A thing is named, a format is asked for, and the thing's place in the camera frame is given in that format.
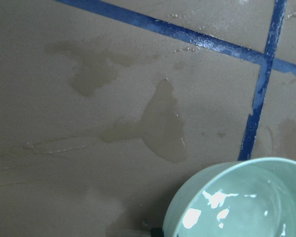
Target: blue tape strip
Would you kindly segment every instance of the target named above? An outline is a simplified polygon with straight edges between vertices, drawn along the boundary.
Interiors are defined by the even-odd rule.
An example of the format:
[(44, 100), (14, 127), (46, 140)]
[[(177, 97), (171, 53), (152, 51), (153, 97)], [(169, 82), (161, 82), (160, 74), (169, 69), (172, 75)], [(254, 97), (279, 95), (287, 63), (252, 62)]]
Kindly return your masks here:
[[(255, 50), (226, 42), (199, 32), (189, 30), (100, 0), (56, 0), (111, 19), (137, 26), (199, 47), (220, 52), (251, 63), (262, 65), (264, 54)], [(296, 76), (296, 65), (275, 59), (273, 69)]]
[(287, 0), (276, 0), (271, 20), (271, 26), (264, 50), (265, 63), (261, 65), (255, 96), (253, 99), (253, 114), (249, 115), (238, 160), (248, 160), (251, 157), (257, 135), (259, 120), (265, 99), (268, 81), (272, 71), (273, 60), (281, 33)]

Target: bowl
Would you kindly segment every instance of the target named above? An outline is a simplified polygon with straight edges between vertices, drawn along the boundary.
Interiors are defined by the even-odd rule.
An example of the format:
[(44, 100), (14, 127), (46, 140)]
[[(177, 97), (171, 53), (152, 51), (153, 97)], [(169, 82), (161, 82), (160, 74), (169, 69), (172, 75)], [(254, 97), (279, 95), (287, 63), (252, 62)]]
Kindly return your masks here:
[(165, 237), (296, 237), (296, 161), (258, 158), (210, 166), (173, 197)]

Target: blue line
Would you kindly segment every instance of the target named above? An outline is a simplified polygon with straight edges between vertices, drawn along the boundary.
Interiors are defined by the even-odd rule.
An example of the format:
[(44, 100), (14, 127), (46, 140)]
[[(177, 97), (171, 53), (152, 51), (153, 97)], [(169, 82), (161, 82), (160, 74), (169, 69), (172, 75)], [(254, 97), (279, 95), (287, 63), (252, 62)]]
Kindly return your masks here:
[[(220, 52), (251, 63), (262, 65), (264, 54), (227, 41), (217, 39), (166, 21), (158, 20), (100, 0), (56, 0), (111, 19), (137, 26), (164, 36), (194, 44), (199, 47)], [(296, 76), (296, 65), (275, 59), (273, 69)]]
[(276, 0), (271, 26), (267, 37), (264, 50), (265, 63), (261, 65), (259, 79), (256, 86), (255, 96), (253, 99), (253, 114), (249, 115), (248, 122), (240, 150), (238, 160), (248, 160), (251, 157), (253, 145), (257, 135), (259, 120), (262, 112), (263, 102), (265, 99), (268, 81), (272, 71), (273, 60), (281, 33), (281, 27), (285, 14), (287, 0)]

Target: black object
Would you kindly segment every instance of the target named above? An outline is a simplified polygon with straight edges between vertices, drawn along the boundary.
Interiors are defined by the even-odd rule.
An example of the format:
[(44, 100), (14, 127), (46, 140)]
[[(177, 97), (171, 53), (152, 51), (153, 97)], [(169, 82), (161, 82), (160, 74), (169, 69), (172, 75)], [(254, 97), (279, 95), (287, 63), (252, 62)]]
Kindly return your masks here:
[(162, 228), (152, 228), (150, 230), (151, 237), (164, 237)]

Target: tile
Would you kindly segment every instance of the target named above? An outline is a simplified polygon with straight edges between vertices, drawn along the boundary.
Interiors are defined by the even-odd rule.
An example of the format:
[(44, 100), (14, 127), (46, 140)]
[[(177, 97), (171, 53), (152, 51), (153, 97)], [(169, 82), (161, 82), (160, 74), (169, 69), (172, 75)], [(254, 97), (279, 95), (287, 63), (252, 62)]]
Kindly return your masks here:
[(55, 1), (1, 1), (0, 236), (161, 226), (186, 179), (237, 159), (258, 73)]
[(253, 158), (296, 160), (296, 78), (272, 72), (257, 134)]
[(272, 0), (105, 0), (160, 20), (263, 52)]
[(296, 0), (287, 2), (276, 57), (296, 64)]

